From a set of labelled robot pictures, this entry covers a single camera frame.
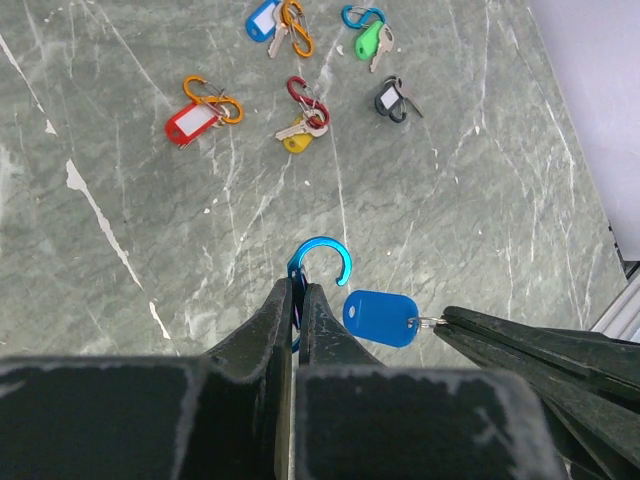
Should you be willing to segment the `red S-carabiner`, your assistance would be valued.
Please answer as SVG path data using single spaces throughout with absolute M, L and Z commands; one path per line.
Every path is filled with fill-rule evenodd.
M 287 90 L 290 96 L 298 102 L 304 111 L 318 109 L 321 112 L 321 120 L 312 118 L 310 125 L 314 128 L 322 128 L 330 122 L 330 113 L 327 107 L 317 98 L 314 91 L 300 76 L 291 76 L 287 81 Z

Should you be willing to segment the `red tag key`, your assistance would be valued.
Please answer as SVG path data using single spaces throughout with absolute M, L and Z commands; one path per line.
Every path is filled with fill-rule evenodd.
M 184 148 L 221 119 L 212 107 L 191 103 L 167 120 L 164 131 L 171 143 Z

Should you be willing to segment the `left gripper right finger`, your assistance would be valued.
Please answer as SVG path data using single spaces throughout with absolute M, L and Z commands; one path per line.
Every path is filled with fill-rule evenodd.
M 504 370 L 389 367 L 303 304 L 295 380 L 299 479 L 561 479 L 539 398 Z

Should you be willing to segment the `orange S-carabiner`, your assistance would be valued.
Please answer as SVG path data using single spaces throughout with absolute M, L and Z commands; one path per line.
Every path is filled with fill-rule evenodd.
M 192 88 L 193 84 L 201 86 L 204 94 L 198 94 Z M 224 89 L 216 89 L 205 78 L 198 75 L 186 76 L 183 81 L 185 95 L 196 104 L 204 105 L 213 113 L 218 113 L 226 124 L 235 125 L 244 119 L 244 109 L 234 97 L 228 96 Z
M 285 0 L 281 17 L 291 35 L 294 52 L 302 58 L 310 58 L 315 47 L 301 3 L 296 0 Z

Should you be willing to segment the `green tag key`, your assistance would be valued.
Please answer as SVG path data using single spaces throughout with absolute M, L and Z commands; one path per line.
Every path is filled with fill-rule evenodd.
M 369 71 L 374 73 L 385 53 L 391 52 L 395 36 L 391 27 L 381 20 L 375 21 L 355 41 L 355 54 L 360 60 L 369 60 Z

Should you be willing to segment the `blue tag key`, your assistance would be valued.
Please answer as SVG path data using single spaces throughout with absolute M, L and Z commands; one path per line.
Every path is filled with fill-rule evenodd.
M 282 18 L 283 2 L 264 1 L 246 20 L 246 32 L 257 43 L 270 41 L 267 54 L 274 59 L 288 34 L 288 27 Z
M 354 337 L 395 348 L 410 345 L 423 329 L 447 324 L 445 319 L 422 316 L 409 296 L 369 290 L 353 291 L 342 315 Z

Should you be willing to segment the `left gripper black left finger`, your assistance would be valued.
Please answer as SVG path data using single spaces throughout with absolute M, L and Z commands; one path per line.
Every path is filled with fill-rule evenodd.
M 5 479 L 284 479 L 293 292 L 193 356 L 1 361 Z

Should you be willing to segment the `yellow tag key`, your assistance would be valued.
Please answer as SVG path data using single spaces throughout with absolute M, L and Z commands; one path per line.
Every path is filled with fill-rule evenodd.
M 275 138 L 281 141 L 284 148 L 292 154 L 302 153 L 312 142 L 326 134 L 328 126 L 313 127 L 307 122 L 304 114 L 299 115 L 286 129 L 275 133 Z

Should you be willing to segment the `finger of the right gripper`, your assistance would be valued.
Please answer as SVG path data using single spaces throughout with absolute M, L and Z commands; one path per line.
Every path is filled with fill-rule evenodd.
M 576 479 L 639 476 L 639 346 L 449 306 L 435 334 L 481 368 L 524 378 Z

